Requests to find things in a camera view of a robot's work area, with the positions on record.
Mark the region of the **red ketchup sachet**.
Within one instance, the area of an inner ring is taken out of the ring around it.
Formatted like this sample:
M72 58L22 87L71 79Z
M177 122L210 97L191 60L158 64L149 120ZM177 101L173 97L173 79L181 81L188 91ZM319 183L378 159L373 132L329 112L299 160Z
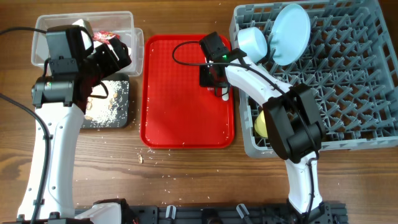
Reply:
M99 31L95 32L93 36L93 40L101 42L103 44L110 44L109 41L113 38L120 39L120 35L108 31Z

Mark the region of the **yellow plastic cup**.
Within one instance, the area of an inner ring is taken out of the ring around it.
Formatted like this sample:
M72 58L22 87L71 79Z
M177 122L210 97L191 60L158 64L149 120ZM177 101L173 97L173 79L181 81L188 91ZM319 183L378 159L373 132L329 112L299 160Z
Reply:
M254 122L255 132L263 138L268 138L264 112L261 111Z

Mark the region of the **light blue plate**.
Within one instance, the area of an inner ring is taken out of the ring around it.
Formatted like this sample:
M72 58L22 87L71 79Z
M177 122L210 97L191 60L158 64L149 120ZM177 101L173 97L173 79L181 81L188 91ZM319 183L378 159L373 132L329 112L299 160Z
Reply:
M310 18L298 4L289 4L281 10L271 30L270 50L275 50L272 59L278 65L297 61L308 46Z

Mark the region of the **light blue bowl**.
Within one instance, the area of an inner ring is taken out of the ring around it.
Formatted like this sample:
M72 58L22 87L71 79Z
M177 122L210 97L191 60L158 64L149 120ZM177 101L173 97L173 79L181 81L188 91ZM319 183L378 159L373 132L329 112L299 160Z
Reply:
M257 27L240 30L238 32L238 45L255 63L261 61L268 53L266 38Z

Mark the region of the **white plastic spoon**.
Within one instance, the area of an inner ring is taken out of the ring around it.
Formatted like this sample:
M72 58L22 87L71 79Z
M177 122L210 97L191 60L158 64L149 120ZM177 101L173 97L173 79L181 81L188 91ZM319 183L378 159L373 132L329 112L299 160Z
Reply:
M223 101L229 100L229 88L228 87L221 89L221 98Z

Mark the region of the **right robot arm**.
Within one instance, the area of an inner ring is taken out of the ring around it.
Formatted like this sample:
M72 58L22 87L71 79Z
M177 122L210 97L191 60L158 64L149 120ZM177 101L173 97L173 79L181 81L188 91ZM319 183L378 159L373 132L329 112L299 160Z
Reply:
M314 221L323 205L317 162L325 127L311 88L274 78L241 49L229 50L216 32L199 45L206 58L202 77L235 86L262 106L271 147L286 164L290 206L302 221Z

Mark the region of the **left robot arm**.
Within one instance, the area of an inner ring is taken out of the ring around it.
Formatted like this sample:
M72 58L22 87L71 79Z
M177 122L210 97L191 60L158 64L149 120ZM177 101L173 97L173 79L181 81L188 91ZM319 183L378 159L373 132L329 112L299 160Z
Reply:
M93 87L131 64L117 37L85 47L89 35L78 25L45 31L49 57L32 87L35 145L18 223L75 223L73 168L75 149Z

